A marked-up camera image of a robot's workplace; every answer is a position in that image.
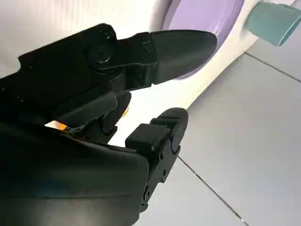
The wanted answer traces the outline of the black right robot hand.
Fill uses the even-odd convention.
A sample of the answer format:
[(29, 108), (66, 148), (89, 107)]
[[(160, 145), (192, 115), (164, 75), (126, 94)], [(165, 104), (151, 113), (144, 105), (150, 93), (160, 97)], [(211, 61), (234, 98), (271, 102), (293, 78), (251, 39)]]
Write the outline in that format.
[(0, 80), (0, 223), (131, 226), (181, 150), (189, 115), (170, 108), (110, 145), (131, 91), (197, 69), (215, 52), (207, 31), (119, 40), (98, 24), (21, 55)]

